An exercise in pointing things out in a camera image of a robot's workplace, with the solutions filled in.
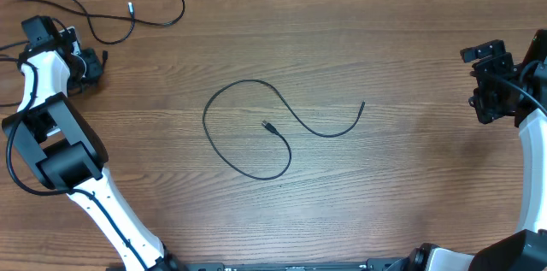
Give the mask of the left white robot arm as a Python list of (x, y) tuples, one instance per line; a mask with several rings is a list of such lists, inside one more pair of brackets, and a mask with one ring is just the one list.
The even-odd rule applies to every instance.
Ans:
[(84, 49), (74, 27), (34, 16), (21, 23), (25, 49), (14, 59), (25, 78), (15, 114), (3, 119), (12, 180), (40, 197), (66, 195), (96, 223), (125, 270), (182, 270), (184, 265), (136, 216), (107, 166), (103, 142), (69, 101), (95, 85), (108, 60)]

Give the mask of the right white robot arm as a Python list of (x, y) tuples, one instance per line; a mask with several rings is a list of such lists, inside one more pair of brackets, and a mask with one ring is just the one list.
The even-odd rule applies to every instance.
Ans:
[(546, 31), (536, 31), (523, 61), (516, 64), (502, 40), (461, 50), (477, 81), (468, 99), (478, 121), (512, 116), (523, 152), (521, 212), (513, 235), (469, 255), (423, 244), (395, 261), (392, 270), (546, 269)]

